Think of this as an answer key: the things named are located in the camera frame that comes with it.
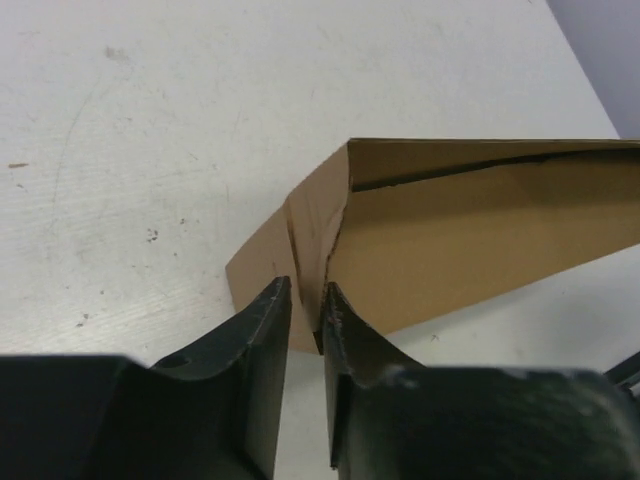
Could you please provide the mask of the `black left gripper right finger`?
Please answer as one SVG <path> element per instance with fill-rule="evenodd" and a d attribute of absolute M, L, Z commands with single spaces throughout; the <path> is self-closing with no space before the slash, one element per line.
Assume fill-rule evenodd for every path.
<path fill-rule="evenodd" d="M 631 479 L 635 402 L 584 369 L 426 366 L 326 290 L 330 464 L 342 479 Z"/>

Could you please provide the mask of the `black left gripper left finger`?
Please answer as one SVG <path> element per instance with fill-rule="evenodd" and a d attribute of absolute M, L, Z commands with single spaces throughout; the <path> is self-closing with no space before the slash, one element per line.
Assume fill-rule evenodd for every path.
<path fill-rule="evenodd" d="M 273 279 L 152 366 L 118 355 L 1 359 L 5 479 L 270 479 L 291 321 Z"/>

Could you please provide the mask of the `brown cardboard box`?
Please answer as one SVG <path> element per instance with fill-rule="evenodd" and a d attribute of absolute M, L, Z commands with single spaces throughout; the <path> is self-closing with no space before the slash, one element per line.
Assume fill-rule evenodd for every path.
<path fill-rule="evenodd" d="M 226 267 L 237 309 L 292 283 L 290 344 L 319 352 L 336 283 L 380 333 L 635 246 L 635 140 L 354 138 Z"/>

